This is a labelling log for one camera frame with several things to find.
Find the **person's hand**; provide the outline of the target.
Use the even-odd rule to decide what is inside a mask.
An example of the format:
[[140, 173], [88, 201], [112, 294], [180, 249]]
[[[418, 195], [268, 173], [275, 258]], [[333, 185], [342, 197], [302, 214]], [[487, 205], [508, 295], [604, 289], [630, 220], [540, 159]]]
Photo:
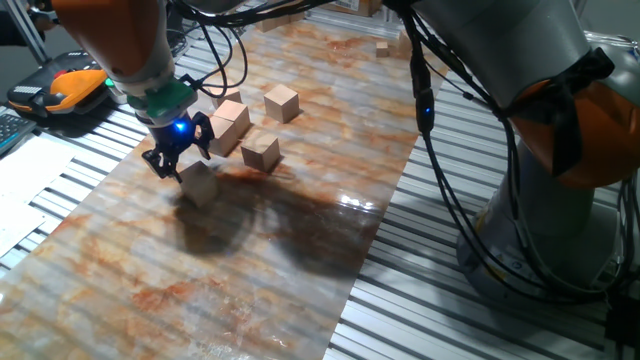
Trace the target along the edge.
[[36, 7], [30, 7], [27, 9], [27, 14], [38, 32], [52, 30], [59, 24], [55, 13], [52, 11], [47, 12]]

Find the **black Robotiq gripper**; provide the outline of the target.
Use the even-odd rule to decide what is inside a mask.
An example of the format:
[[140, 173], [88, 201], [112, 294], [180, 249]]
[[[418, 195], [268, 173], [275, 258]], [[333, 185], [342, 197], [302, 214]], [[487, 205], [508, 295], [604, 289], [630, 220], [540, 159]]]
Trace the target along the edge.
[[164, 125], [150, 127], [149, 131], [155, 141], [155, 148], [142, 153], [142, 159], [148, 167], [161, 179], [173, 178], [182, 182], [176, 170], [178, 155], [194, 143], [203, 158], [210, 160], [209, 147], [215, 134], [210, 118], [197, 112], [193, 121], [188, 113], [170, 120]]

